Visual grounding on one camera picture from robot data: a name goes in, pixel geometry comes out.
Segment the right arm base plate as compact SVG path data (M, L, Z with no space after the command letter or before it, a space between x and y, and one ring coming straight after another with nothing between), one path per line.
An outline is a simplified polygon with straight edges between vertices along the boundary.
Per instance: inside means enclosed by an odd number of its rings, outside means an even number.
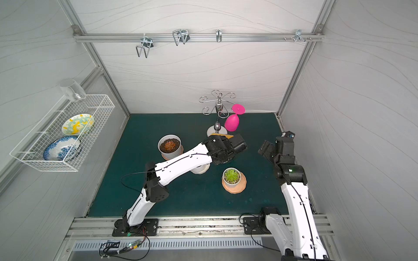
M267 235L270 231L259 224L259 220L254 216L246 216L241 218L241 223L246 235Z

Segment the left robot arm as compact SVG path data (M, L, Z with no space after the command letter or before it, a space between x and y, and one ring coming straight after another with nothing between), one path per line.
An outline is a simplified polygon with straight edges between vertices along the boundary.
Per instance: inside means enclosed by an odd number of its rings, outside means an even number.
M123 215L126 228L141 225L154 204L169 196L167 185L181 175L206 164L226 164L248 148L241 135L211 135L193 149L162 163L150 162L146 180L135 203Z

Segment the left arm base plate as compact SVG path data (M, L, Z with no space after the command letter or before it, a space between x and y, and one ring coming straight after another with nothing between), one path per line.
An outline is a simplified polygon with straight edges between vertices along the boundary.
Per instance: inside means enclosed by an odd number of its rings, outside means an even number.
M127 220L119 219L114 223L113 237L155 236L158 229L158 219L145 219L140 225L129 226Z

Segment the yellow watering can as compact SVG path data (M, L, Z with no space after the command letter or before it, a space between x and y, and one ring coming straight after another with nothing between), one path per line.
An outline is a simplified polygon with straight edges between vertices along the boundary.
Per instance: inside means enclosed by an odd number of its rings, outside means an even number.
M227 139L231 139L234 136L230 134L220 134L220 133L211 133L209 136L220 136L220 137L226 137Z

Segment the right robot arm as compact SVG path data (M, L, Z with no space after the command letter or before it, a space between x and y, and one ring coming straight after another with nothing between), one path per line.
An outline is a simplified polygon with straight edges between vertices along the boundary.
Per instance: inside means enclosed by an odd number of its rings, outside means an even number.
M317 231L310 207L308 181L304 168L296 163L295 134L283 132L275 142L265 141L258 153L273 165L284 195L292 230L274 208L263 208L259 224L273 236L282 261L329 261Z

